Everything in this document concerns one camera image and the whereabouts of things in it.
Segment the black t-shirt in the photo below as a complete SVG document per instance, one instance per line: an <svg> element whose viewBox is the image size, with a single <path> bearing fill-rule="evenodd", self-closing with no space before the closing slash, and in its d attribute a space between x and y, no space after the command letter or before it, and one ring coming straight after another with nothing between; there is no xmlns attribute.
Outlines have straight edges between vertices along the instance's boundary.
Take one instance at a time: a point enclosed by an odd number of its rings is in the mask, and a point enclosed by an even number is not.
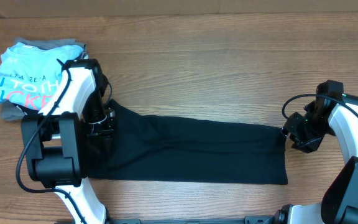
<svg viewBox="0 0 358 224"><path fill-rule="evenodd" d="M111 100L116 128L94 179L288 183L285 140L272 126L140 115Z"/></svg>

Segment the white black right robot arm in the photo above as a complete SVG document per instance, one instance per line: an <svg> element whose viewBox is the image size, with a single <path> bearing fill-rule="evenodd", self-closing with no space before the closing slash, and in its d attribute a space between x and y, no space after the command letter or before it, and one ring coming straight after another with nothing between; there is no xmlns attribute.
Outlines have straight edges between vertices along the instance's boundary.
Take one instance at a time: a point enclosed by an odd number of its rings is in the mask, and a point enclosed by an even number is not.
<svg viewBox="0 0 358 224"><path fill-rule="evenodd" d="M327 80L312 97L304 115L286 118L282 133L292 140L292 148L305 153L315 152L325 135L335 136L344 167L320 203L285 205L270 222L358 224L358 96L346 94L343 83Z"/></svg>

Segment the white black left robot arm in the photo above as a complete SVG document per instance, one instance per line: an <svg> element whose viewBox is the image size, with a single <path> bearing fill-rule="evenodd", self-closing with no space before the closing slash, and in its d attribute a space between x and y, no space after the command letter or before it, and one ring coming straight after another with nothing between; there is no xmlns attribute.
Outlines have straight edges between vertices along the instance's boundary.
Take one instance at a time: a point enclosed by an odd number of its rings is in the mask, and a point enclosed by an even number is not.
<svg viewBox="0 0 358 224"><path fill-rule="evenodd" d="M96 59L67 60L61 67L62 82L50 102L21 121L16 181L29 193L57 194L74 223L111 223L88 178L114 136L115 111L102 100L111 84Z"/></svg>

